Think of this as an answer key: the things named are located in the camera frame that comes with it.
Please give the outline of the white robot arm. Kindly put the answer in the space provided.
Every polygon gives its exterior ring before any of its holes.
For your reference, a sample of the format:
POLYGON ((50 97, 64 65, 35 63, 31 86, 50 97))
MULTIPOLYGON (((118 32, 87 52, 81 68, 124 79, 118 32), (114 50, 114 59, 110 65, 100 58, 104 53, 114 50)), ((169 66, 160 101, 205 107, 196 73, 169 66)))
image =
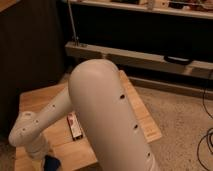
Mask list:
POLYGON ((9 134, 14 147, 34 159, 48 154, 43 131, 75 113, 103 171, 160 171, 122 85, 117 66, 87 60, 70 74, 67 86, 37 113, 20 113, 9 134))

